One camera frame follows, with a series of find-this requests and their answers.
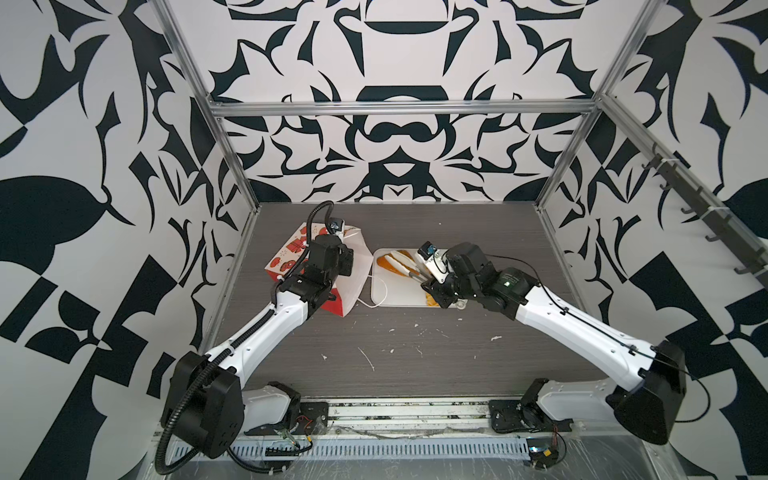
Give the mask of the red white paper bag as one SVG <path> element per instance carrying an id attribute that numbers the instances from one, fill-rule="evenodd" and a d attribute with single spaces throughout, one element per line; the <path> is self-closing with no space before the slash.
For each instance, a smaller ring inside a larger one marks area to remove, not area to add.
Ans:
<path id="1" fill-rule="evenodd" d="M 373 255 L 362 230 L 345 226 L 334 233 L 321 223 L 303 223 L 273 255 L 264 270 L 284 290 L 308 296 L 311 310 L 347 316 L 359 299 Z"/>

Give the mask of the twisted fake bread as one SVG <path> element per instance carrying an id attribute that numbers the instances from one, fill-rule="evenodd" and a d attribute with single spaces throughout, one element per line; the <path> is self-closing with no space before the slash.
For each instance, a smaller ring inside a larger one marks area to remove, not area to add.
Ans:
<path id="1" fill-rule="evenodd" d="M 434 299 L 434 297 L 433 297 L 431 294 L 429 294 L 429 293 L 426 293 L 426 294 L 425 294 L 425 301 L 426 301 L 426 305 L 427 305 L 428 307 L 438 307 L 438 306 L 439 306 L 438 302 L 437 302 L 437 301 Z"/>

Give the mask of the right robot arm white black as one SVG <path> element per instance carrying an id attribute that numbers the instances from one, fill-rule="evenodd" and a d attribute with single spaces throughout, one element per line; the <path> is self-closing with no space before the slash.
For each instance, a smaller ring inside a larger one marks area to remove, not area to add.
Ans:
<path id="1" fill-rule="evenodd" d="M 560 422 L 615 419 L 641 440 L 668 443 L 687 391 L 685 356 L 667 340 L 653 345 L 625 334 L 559 298 L 535 270 L 495 268 L 479 246 L 448 250 L 426 242 L 418 262 L 430 273 L 421 285 L 442 308 L 479 303 L 548 335 L 605 374 L 592 382 L 533 381 L 499 433 L 551 431 Z"/>

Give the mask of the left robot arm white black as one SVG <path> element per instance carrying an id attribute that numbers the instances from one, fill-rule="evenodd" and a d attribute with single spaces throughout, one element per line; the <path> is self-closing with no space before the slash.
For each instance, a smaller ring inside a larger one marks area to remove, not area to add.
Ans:
<path id="1" fill-rule="evenodd" d="M 240 434 L 254 429 L 290 433 L 299 416 L 298 392 L 279 382 L 250 395 L 243 387 L 268 354 L 329 299 L 337 278 L 351 274 L 353 262 L 342 234 L 317 236 L 250 322 L 208 352 L 189 352 L 177 362 L 160 419 L 159 474 L 178 470 L 198 453 L 217 458 Z"/>

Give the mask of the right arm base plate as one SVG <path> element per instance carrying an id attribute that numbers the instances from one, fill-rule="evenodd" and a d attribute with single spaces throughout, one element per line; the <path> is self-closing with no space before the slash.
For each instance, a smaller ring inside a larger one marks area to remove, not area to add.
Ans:
<path id="1" fill-rule="evenodd" d="M 497 434 L 519 432 L 571 432 L 572 419 L 552 420 L 535 403 L 521 400 L 490 400 L 491 429 Z"/>

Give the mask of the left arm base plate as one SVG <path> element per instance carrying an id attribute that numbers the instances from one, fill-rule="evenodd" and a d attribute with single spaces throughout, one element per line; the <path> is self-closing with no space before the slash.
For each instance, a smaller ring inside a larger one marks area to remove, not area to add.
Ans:
<path id="1" fill-rule="evenodd" d="M 276 424 L 249 427 L 246 436 L 277 435 L 286 430 L 291 434 L 307 435 L 323 430 L 329 415 L 329 403 L 323 401 L 301 401 L 292 403 L 284 417 Z"/>

